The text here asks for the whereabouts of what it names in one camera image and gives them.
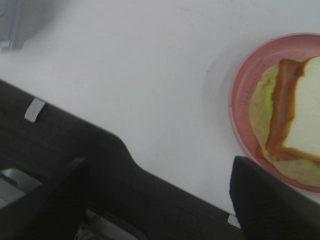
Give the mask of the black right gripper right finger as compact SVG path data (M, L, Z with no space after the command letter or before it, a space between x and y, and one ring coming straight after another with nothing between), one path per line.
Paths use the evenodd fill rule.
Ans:
M233 160L229 194L247 240L318 240L320 206L251 159Z

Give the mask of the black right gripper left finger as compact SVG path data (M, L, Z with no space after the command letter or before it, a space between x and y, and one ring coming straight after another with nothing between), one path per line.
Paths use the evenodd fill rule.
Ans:
M73 240L88 207L90 167L76 158L0 210L2 240Z

